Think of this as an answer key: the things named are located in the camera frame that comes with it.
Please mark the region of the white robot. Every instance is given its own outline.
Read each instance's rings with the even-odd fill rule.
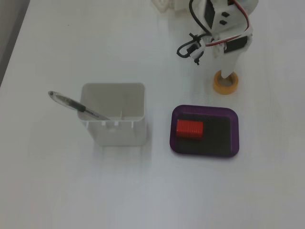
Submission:
[[[191,41],[180,46],[177,54],[182,58],[191,57],[199,65],[199,59],[207,47],[212,47],[214,56],[221,58],[221,70],[214,77],[214,89],[220,94],[235,91],[238,77],[233,72],[237,58],[245,52],[251,42],[253,28],[248,15],[258,0],[172,0],[172,6],[186,7],[200,26],[200,35],[192,35]]]

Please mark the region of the white plastic container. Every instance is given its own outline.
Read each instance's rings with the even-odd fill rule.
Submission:
[[[81,103],[108,117],[99,121],[78,112],[94,141],[101,146],[142,146],[146,143],[145,87],[141,83],[88,83]]]

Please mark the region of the ballpoint pen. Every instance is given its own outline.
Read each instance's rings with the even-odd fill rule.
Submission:
[[[67,108],[85,113],[85,114],[95,118],[96,120],[109,120],[109,118],[89,109],[88,107],[82,105],[81,103],[74,101],[58,92],[49,91],[48,94],[52,100],[54,100],[55,102],[65,106]]]

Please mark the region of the red object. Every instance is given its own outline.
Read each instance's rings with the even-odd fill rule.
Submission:
[[[203,136],[203,122],[178,120],[176,128],[177,137],[200,139]]]

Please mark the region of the white table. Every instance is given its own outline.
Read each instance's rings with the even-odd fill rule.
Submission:
[[[305,223],[304,1],[261,0],[237,91],[212,89],[175,53],[195,22],[149,0],[32,0],[0,88],[2,229],[287,229]],[[85,83],[142,82],[150,141],[98,147],[49,90],[79,99]],[[169,147],[180,104],[239,116],[232,159]]]

